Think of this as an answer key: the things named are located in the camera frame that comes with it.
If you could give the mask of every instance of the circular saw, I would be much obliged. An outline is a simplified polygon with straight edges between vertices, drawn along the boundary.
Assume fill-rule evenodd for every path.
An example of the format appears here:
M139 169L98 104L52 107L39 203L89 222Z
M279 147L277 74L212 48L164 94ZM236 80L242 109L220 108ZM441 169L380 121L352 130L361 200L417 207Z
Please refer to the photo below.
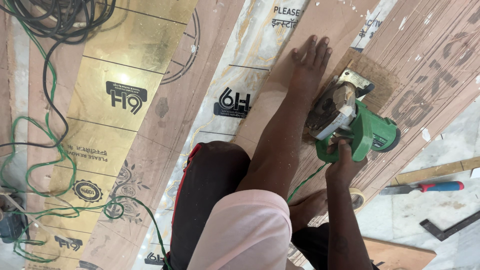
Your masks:
M374 84L346 68L336 84L329 86L309 112L306 125L317 139L315 147L319 159L338 161L338 150L328 154L327 147L333 134L352 138L352 159L361 161L371 149L388 152L400 141L400 130L388 117L381 117L367 109L360 99L374 89Z

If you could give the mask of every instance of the person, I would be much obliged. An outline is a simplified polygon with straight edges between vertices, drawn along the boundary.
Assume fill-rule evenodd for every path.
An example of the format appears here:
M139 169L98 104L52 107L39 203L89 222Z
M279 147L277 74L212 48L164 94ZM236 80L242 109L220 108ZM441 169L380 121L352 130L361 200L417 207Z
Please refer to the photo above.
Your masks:
M316 270L377 270L355 218L349 186L366 165L354 162L348 141L336 138L328 152L338 162L325 173L327 189L288 206L302 131L332 49L329 38L307 41L304 60L292 51L288 92L265 127L250 160L239 146L222 141L192 150L179 185L167 260L173 270L301 269L288 259L292 244ZM308 227L328 209L330 223Z

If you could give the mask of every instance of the right hand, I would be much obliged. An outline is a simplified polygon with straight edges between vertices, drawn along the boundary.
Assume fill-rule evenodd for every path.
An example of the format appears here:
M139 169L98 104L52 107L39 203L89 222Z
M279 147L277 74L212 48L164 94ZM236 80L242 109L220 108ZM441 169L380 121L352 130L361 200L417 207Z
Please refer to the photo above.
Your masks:
M331 185L348 189L353 178L367 165L368 159L365 157L362 161L353 161L352 148L345 139L340 139L337 147L339 160L327 168L325 178Z

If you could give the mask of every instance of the chisel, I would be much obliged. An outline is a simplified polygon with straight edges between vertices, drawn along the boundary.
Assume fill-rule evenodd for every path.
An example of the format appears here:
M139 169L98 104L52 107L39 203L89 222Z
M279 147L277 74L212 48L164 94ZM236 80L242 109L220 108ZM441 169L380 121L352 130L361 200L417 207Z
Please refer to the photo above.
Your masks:
M442 182L434 184L419 184L417 187L412 187L409 185L399 185L384 188L382 191L380 191L380 195L408 194L412 190L420 190L421 192L455 191L462 190L463 188L463 183L460 181Z

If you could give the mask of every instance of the chisel handle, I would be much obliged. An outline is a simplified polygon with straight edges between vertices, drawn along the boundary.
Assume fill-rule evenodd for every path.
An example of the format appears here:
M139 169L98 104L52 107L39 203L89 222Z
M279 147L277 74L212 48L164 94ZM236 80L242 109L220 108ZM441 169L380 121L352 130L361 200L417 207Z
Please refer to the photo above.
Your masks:
M463 183L460 181L442 182L435 184L420 184L421 192L427 191L455 191L462 190L464 188Z

